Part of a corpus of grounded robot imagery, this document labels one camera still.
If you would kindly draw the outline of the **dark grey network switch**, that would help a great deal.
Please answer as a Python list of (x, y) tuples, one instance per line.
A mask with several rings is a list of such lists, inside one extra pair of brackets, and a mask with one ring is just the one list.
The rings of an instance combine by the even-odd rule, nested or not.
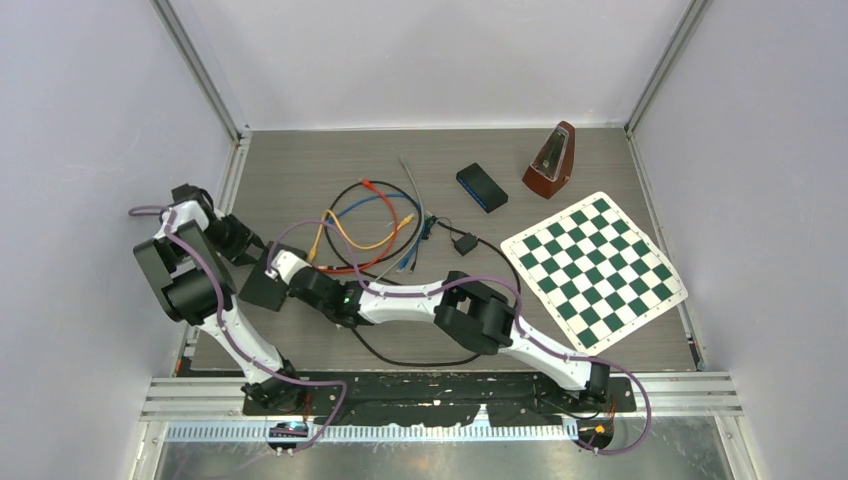
[(253, 265), (239, 291), (238, 298), (251, 305), (279, 312), (288, 296), (289, 287), (266, 274), (270, 247), (271, 243), (268, 243), (262, 255)]

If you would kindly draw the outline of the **black power adapter with cord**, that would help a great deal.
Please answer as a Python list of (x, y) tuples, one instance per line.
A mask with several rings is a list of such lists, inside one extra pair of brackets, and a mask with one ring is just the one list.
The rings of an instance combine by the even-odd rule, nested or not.
[(446, 217), (428, 216), (425, 223), (423, 239), (428, 239), (431, 231), (435, 226), (440, 226), (448, 231), (448, 239), (450, 240), (454, 250), (460, 255), (465, 256), (474, 250), (479, 239), (472, 233), (462, 231), (453, 226), (452, 221)]

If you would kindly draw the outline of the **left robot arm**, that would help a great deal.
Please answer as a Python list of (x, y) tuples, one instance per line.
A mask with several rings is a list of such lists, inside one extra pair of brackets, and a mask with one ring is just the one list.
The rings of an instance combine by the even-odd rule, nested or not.
[(209, 192), (183, 184), (167, 206), (139, 206), (131, 216), (155, 215), (160, 228), (133, 255), (165, 314), (213, 337), (245, 376), (248, 400), (284, 414), (300, 411), (308, 391), (279, 350), (240, 310), (228, 266), (256, 266), (267, 254), (262, 239), (232, 214), (216, 209)]

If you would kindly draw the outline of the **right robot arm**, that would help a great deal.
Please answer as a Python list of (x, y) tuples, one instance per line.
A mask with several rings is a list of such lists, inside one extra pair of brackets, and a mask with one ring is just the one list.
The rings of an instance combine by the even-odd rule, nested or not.
[(584, 410), (596, 410), (610, 398), (608, 366), (538, 331), (516, 315), (504, 295), (462, 272), (451, 271), (442, 282), (399, 286), (343, 283), (306, 265), (283, 279), (290, 296), (343, 327), (395, 321), (432, 324), (470, 352), (504, 354), (533, 367), (571, 393)]

